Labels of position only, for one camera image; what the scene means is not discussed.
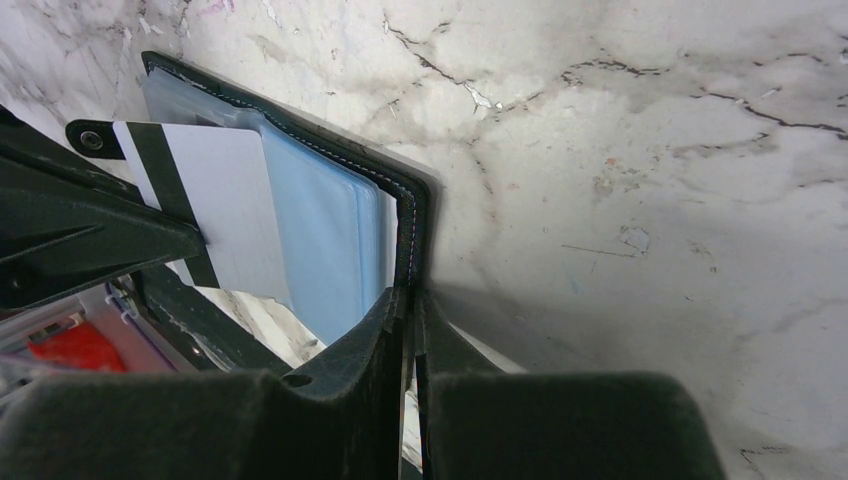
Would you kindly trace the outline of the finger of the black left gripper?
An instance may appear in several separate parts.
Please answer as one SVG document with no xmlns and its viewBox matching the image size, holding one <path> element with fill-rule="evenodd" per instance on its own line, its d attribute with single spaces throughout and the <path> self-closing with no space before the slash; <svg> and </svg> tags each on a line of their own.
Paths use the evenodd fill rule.
<svg viewBox="0 0 848 480">
<path fill-rule="evenodd" d="M 1 309 L 17 312 L 114 277 L 195 257 L 192 224 L 1 111 Z"/>
</svg>

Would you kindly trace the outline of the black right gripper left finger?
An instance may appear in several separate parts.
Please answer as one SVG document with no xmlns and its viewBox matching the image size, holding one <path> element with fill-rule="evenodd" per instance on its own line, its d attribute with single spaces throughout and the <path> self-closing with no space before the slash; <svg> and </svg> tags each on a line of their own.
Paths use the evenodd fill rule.
<svg viewBox="0 0 848 480">
<path fill-rule="evenodd" d="M 287 374 L 72 373 L 1 417 L 5 479 L 397 479 L 407 292 Z"/>
</svg>

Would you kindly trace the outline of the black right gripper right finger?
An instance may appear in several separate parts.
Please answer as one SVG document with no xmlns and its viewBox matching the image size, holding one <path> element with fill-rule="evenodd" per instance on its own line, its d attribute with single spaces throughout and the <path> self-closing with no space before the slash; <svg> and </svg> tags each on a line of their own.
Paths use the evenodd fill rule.
<svg viewBox="0 0 848 480">
<path fill-rule="evenodd" d="M 427 479 L 721 479 L 694 399 L 651 372 L 511 374 L 414 307 Z"/>
</svg>

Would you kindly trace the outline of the black leather card holder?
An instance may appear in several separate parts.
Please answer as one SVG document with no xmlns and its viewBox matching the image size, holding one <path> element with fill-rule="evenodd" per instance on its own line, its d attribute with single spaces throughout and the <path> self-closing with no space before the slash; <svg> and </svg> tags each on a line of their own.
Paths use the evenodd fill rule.
<svg viewBox="0 0 848 480">
<path fill-rule="evenodd" d="M 351 330 L 389 287 L 416 285 L 428 252 L 422 176 L 291 109 L 163 54 L 142 54 L 142 123 L 216 126 L 262 140 L 290 300 L 321 342 Z M 123 160 L 112 121 L 65 128 L 80 154 Z"/>
</svg>

